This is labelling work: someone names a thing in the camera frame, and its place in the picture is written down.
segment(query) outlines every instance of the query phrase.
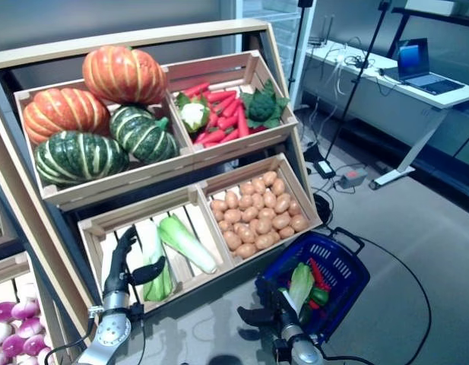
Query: laptop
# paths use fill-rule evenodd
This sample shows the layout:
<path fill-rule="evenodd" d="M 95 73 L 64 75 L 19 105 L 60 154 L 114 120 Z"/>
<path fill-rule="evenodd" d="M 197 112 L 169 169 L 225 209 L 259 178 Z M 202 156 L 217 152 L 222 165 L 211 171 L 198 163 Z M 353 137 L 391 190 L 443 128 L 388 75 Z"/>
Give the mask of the laptop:
<path fill-rule="evenodd" d="M 385 69 L 385 75 L 432 95 L 464 87 L 463 84 L 430 73 L 426 38 L 398 42 L 398 67 Z"/>

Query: robotic hand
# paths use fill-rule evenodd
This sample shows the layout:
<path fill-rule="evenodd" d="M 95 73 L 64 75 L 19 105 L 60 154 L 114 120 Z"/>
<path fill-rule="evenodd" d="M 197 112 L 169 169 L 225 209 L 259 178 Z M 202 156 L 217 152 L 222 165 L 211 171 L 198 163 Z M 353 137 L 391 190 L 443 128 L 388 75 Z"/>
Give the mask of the robotic hand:
<path fill-rule="evenodd" d="M 274 341 L 274 356 L 278 361 L 293 365 L 322 365 L 324 360 L 312 339 L 302 330 L 298 315 L 284 294 L 270 288 L 269 308 L 245 309 L 238 307 L 237 312 L 248 325 L 255 327 L 274 326 L 281 339 Z"/>
<path fill-rule="evenodd" d="M 136 229 L 129 228 L 112 252 L 111 269 L 104 284 L 103 305 L 89 309 L 89 333 L 83 338 L 90 334 L 95 315 L 102 313 L 99 326 L 92 344 L 74 361 L 74 365 L 107 365 L 131 334 L 131 321 L 143 317 L 144 308 L 139 303 L 134 286 L 155 279 L 163 270 L 165 258 L 162 256 L 156 263 L 134 270 L 130 274 L 126 256 L 131 251 L 132 244 L 136 242 L 136 236 Z M 128 305 L 129 284 L 133 286 L 138 301 L 131 307 Z"/>

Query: green pumpkin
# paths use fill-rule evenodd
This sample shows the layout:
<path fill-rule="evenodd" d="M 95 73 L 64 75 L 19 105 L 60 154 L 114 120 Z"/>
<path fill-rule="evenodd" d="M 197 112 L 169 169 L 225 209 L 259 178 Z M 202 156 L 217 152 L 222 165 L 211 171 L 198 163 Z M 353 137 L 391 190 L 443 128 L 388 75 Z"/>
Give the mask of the green pumpkin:
<path fill-rule="evenodd" d="M 111 135 L 141 162 L 153 163 L 179 155 L 175 138 L 167 132 L 168 118 L 156 120 L 138 106 L 117 109 L 109 121 Z"/>
<path fill-rule="evenodd" d="M 55 133 L 36 147 L 36 171 L 57 186 L 73 186 L 128 168 L 128 154 L 111 138 L 77 131 Z"/>

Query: orange pumpkin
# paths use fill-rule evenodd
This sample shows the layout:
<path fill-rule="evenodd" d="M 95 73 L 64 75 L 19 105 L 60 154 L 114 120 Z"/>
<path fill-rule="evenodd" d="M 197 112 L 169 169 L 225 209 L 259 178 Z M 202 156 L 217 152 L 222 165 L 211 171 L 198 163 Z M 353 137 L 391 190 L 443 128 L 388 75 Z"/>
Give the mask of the orange pumpkin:
<path fill-rule="evenodd" d="M 102 46 L 87 54 L 82 75 L 96 96 L 116 103 L 159 103 L 166 75 L 146 52 L 123 46 Z"/>
<path fill-rule="evenodd" d="M 38 92 L 23 111 L 24 129 L 34 144 L 64 130 L 105 134 L 109 117 L 109 110 L 92 93 L 69 87 Z"/>

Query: white desk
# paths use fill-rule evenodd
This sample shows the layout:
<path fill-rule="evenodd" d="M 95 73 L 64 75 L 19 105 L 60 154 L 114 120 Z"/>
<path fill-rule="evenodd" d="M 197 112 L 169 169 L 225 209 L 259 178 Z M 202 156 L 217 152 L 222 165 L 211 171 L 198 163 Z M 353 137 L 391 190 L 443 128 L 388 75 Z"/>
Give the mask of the white desk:
<path fill-rule="evenodd" d="M 337 67 L 337 64 L 348 56 L 363 57 L 360 49 L 351 46 L 344 47 L 343 44 L 331 41 L 326 46 L 315 48 L 313 51 L 308 49 L 306 54 L 311 56 L 312 60 L 324 62 L 331 69 Z M 366 87 L 361 87 L 362 84 L 360 84 L 349 109 L 349 114 L 412 146 L 397 169 L 371 182 L 371 186 L 377 189 L 414 171 L 414 168 L 410 165 L 447 116 L 449 109 L 454 105 L 469 100 L 469 86 L 466 85 L 463 88 L 434 96 L 414 87 L 398 84 L 397 81 L 393 81 L 388 77 L 380 76 L 378 73 L 380 68 L 394 68 L 398 66 L 395 60 L 373 53 L 369 56 L 369 60 L 371 67 L 364 70 L 361 81 L 361 83 L 363 81 L 366 82 Z M 346 65 L 344 61 L 342 61 L 339 67 L 347 72 L 350 79 L 354 79 L 359 73 L 358 68 Z M 317 77 L 314 76 L 317 79 L 314 80 L 309 75 L 310 70 L 308 69 L 307 71 L 305 77 L 306 84 L 316 83 Z M 319 87 L 323 86 L 323 84 L 324 82 L 320 80 Z M 377 90 L 375 87 L 388 87 L 393 90 L 390 91 L 388 97 L 383 97 L 379 92 L 375 92 Z M 319 88 L 318 91 L 323 98 L 324 90 Z M 344 98 L 341 98 L 340 103 L 344 103 Z M 395 124 L 402 125 L 405 128 L 418 129 L 418 137 L 408 139 L 401 135 L 401 133 L 393 131 L 392 126 Z"/>

